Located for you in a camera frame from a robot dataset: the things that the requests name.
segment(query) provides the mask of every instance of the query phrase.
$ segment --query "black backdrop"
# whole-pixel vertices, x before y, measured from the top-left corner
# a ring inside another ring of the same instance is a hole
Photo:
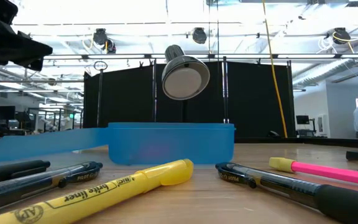
[[[222,62],[206,62],[211,73],[208,86],[187,100],[186,122],[223,123]],[[156,117],[154,117],[153,67],[132,68],[103,75],[101,127],[109,122],[182,122],[182,101],[163,93],[161,76],[165,65],[157,64]],[[295,136],[291,72],[275,66],[278,88],[289,137]],[[284,136],[270,65],[227,63],[228,115],[236,138],[264,138],[269,131]],[[99,75],[85,75],[84,127],[97,127]]]
[[[295,137],[291,74],[286,66],[274,66],[288,137]],[[284,136],[275,92],[272,66],[227,63],[230,123],[236,138],[264,138],[269,131]]]
[[[223,123],[222,62],[206,62],[210,79],[207,87],[196,97],[187,100],[186,122]],[[184,101],[170,99],[162,90],[162,71],[165,64],[157,64],[157,122],[182,122]]]

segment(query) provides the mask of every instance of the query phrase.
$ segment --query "yellow highlighter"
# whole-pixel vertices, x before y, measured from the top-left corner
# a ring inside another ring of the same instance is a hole
[[[3,213],[0,215],[0,223],[73,223],[160,185],[186,182],[192,174],[193,163],[189,159],[170,162],[59,198]]]

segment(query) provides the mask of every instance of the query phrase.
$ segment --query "computer monitor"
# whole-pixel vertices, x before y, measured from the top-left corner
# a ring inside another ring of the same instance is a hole
[[[307,115],[297,115],[296,116],[296,123],[298,123],[298,124],[310,124],[309,116],[307,116]]]
[[[0,106],[0,120],[15,119],[15,106]]]

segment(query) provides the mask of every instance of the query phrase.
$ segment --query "blue plastic container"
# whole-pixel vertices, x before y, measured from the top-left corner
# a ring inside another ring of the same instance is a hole
[[[110,123],[109,157],[116,164],[228,162],[234,152],[233,124]]]

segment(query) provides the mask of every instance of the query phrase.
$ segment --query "table surface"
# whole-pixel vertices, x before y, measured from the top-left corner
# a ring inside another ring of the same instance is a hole
[[[358,170],[358,161],[348,162],[346,160],[347,150],[356,151],[358,149],[308,144],[236,144],[233,162],[276,172],[269,167],[269,158],[286,157],[300,162]],[[53,189],[41,195],[27,198],[21,202],[0,208],[0,213],[102,184],[147,167],[115,165],[109,160],[108,150],[103,147],[79,153],[56,154],[35,159],[49,160],[53,169],[86,161],[102,162],[104,166],[97,179],[80,184],[69,184],[64,189]],[[339,180],[308,174],[276,173],[310,182],[358,190],[358,184]],[[250,189],[223,181],[218,177],[214,165],[195,166],[193,177],[184,184],[159,187],[95,213],[79,223],[112,222],[337,223],[317,210],[292,202],[264,189]]]

